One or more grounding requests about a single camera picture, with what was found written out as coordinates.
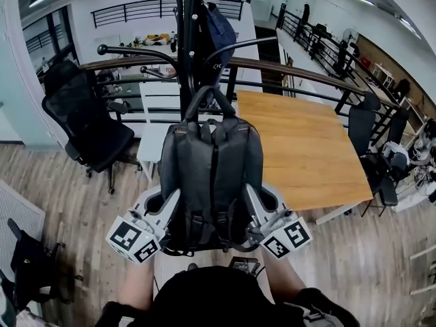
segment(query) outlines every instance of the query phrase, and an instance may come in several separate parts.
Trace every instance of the fan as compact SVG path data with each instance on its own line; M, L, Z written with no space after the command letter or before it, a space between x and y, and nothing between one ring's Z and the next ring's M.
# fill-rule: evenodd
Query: fan
M343 39L349 44L350 41L356 42L359 37L359 33L354 29L346 29L343 32Z

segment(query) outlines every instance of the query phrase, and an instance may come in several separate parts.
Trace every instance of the black shirt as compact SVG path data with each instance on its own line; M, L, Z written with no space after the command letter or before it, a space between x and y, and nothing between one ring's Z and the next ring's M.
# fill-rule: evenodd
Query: black shirt
M326 316L322 317L320 311L336 316L343 326L359 326L351 313L329 301L317 289L304 289L290 303L271 303L263 295L254 276L231 268L211 266L174 275L156 295L149 311L109 302L96 326L118 326L122 316L135 319L129 326L149 326L150 323L166 326L183 322L189 325L242 322L254 326L328 326L305 324L305 320L312 320L315 315L325 320Z

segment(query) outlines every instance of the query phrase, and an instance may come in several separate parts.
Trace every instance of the backpack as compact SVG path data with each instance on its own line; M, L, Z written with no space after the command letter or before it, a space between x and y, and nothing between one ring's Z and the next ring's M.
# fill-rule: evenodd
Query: backpack
M223 110L223 120L194 119L205 95L211 93ZM211 133L211 125L216 128ZM185 119L171 125L163 142L158 169L161 195L167 200L180 188L181 201L163 240L164 253L243 247L245 228L252 221L240 201L244 183L258 193L262 188L263 152L259 133L212 86L202 87L191 100Z

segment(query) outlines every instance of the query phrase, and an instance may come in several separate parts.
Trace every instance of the wooden floor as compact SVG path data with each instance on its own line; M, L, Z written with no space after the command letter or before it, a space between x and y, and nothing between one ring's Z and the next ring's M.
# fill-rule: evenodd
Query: wooden floor
M116 215L124 214L148 187L146 179L136 167L120 163L116 193L110 195L105 174L88 179L84 167L64 152L29 151L2 144L0 178L46 212L46 245L51 247L57 241L66 244L60 259L62 270L72 278L65 282L65 295L72 294L74 302L46 303L46 319L60 326L92 326L103 305L114 299L126 267L104 236ZM370 210L363 219L355 210L320 226L311 223L313 242L293 254L290 261L307 285L318 287L349 309L362 326L416 326L433 294L410 297L408 293L426 284L426 271L436 252L413 262L408 257L436 243L435 208L425 202L401 214L387 210L381 218L377 211ZM303 214L312 221L324 211ZM228 265L230 258L231 254L217 251L196 255L194 260L200 265ZM159 255L158 284L191 261ZM74 279L76 275L83 279Z

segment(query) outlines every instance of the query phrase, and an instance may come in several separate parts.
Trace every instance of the wooden handrail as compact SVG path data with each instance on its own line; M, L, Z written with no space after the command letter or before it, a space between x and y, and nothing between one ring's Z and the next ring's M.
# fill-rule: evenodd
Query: wooden handrail
M112 69L118 67L132 67L135 65L156 65L156 64L164 64L164 63L165 61L155 57L134 56L134 57L123 57L117 59L110 59L107 61L98 61L98 62L82 64L80 66L80 69L85 71L95 71L95 70ZM351 91L352 93L358 95L364 95L364 91L362 89L352 84L349 84L345 81L331 78L329 76L322 75L319 73L310 72L309 70L289 67L287 65L282 65L279 63L268 62L268 61L257 61L255 59L247 59L247 58L240 58L240 57L232 57L232 59L229 62L229 66L264 70L266 72L275 72L284 75L294 76L296 78L316 81L322 84L327 84L336 87L338 89ZM398 105L392 102L387 102L382 99L381 101L385 103L387 106L392 106L393 108L399 107Z

